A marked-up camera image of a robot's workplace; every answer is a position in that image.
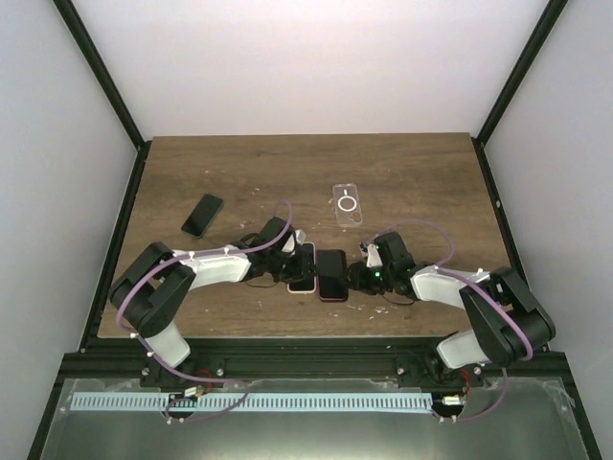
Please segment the beige phone case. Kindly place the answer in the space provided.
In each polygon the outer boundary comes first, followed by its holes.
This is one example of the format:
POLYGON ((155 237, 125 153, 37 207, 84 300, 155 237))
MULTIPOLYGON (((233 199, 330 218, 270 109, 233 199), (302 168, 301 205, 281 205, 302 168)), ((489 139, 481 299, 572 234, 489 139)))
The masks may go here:
POLYGON ((306 254, 306 268, 303 271, 303 278, 301 280, 287 285, 287 291, 291 294, 310 294, 314 293, 317 288, 315 244, 313 242, 305 242, 301 248, 306 254))

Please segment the red-cased smartphone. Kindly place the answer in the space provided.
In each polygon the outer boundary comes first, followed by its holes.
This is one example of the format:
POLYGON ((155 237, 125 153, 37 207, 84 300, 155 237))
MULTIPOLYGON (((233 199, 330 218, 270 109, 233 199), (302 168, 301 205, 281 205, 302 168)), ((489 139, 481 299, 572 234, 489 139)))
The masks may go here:
POLYGON ((316 252, 318 295, 322 302, 345 302, 349 290, 346 281, 346 253, 340 249, 316 252))

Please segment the clear magsafe phone case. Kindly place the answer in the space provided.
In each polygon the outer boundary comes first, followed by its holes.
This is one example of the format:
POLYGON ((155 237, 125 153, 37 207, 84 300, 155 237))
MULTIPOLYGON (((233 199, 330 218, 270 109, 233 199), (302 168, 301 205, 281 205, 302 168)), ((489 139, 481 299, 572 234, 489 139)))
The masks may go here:
POLYGON ((336 221, 341 227, 359 226, 363 222, 357 186, 353 183, 332 186, 336 221))

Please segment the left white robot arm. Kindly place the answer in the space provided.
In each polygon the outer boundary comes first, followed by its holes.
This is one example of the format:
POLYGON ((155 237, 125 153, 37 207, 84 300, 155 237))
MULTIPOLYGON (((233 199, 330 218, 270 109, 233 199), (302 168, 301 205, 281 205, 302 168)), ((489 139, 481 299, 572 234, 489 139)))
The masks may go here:
POLYGON ((263 275, 286 285, 312 282, 315 271, 314 245, 305 232, 273 217, 260 232, 216 249, 183 251, 160 241, 150 244, 111 286, 108 301, 117 309, 118 325, 164 361, 163 377, 183 387, 194 379, 196 365, 174 317, 190 291, 263 275))

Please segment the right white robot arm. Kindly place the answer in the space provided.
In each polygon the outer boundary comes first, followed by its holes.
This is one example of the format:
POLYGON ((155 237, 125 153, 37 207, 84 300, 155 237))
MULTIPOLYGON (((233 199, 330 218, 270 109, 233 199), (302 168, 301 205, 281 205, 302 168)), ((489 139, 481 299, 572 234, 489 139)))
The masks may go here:
POLYGON ((530 360, 556 337, 553 319, 509 266, 468 272, 419 264, 396 232, 362 243, 361 253, 363 260, 347 271, 350 289, 368 295, 393 292, 466 313, 470 329, 444 338, 425 362, 425 373, 436 385, 448 385, 470 364, 507 367, 530 360))

